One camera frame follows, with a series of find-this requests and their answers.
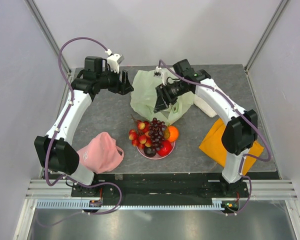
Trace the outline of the translucent green plastic bag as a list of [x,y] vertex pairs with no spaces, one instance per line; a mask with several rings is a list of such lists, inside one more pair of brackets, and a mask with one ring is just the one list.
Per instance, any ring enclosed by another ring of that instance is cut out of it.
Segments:
[[154,70],[138,70],[132,87],[130,106],[147,120],[157,118],[168,125],[178,121],[194,104],[194,94],[190,91],[177,98],[177,102],[168,109],[154,113],[157,101],[156,87],[162,83],[161,78],[154,76]]

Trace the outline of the dark grape bunch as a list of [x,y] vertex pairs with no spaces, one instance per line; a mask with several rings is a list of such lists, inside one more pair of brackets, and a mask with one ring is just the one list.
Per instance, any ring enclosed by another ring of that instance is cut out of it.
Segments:
[[156,152],[162,147],[162,142],[165,141],[164,130],[167,129],[164,121],[154,117],[149,123],[149,136],[151,140],[151,148]]

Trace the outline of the brown fake kiwi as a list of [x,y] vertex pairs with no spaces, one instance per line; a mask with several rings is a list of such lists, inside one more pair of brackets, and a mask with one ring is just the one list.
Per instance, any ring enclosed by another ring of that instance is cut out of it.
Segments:
[[169,139],[169,137],[170,137],[170,130],[168,129],[168,128],[166,128],[165,130],[164,130],[164,132],[163,132],[163,137],[164,137],[164,139],[165,140],[168,140]]

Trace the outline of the orange fake fruit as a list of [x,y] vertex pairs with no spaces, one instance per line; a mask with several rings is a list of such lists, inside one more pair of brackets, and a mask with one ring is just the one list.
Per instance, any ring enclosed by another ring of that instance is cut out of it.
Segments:
[[167,129],[169,130],[169,138],[167,140],[169,142],[176,141],[179,137],[179,130],[173,125],[168,126]]

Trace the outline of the red strawberry bunch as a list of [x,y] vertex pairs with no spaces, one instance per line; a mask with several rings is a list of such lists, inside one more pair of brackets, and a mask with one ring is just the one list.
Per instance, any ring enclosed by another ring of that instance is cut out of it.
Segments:
[[151,148],[153,143],[150,137],[150,123],[147,120],[136,119],[133,115],[130,117],[134,124],[134,128],[128,132],[128,138],[131,144],[139,150]]

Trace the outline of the red fake apple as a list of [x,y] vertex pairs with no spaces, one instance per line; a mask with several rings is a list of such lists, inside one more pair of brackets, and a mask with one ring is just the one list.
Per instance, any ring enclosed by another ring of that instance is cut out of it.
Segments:
[[167,156],[172,151],[172,144],[168,140],[162,142],[162,147],[157,151],[157,154],[161,157]]

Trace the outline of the dark purple fake plum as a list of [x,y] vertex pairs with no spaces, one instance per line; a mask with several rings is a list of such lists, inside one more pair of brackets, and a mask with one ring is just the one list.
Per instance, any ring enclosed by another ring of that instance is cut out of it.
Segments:
[[149,158],[153,158],[157,154],[156,150],[151,147],[145,147],[143,149],[143,153],[146,157]]

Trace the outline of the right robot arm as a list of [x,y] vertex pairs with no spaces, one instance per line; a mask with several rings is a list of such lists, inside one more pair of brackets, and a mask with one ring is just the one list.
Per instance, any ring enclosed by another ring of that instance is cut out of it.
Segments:
[[258,115],[254,110],[247,111],[230,99],[204,69],[198,71],[187,59],[169,68],[159,60],[154,76],[162,83],[155,88],[156,103],[154,113],[164,111],[177,102],[178,97],[192,92],[204,100],[222,119],[225,130],[221,137],[226,149],[226,163],[222,171],[224,181],[219,191],[225,197],[237,191],[236,182],[242,178],[242,161],[258,138]]

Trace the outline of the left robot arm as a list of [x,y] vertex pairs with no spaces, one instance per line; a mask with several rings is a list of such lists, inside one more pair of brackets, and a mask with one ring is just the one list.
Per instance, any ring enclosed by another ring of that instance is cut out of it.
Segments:
[[100,185],[95,174],[80,163],[79,154],[72,147],[78,124],[100,90],[126,95],[134,90],[126,70],[120,70],[123,55],[112,53],[108,58],[87,56],[84,68],[70,84],[66,103],[51,129],[34,140],[40,165],[76,183],[89,197],[96,196]]

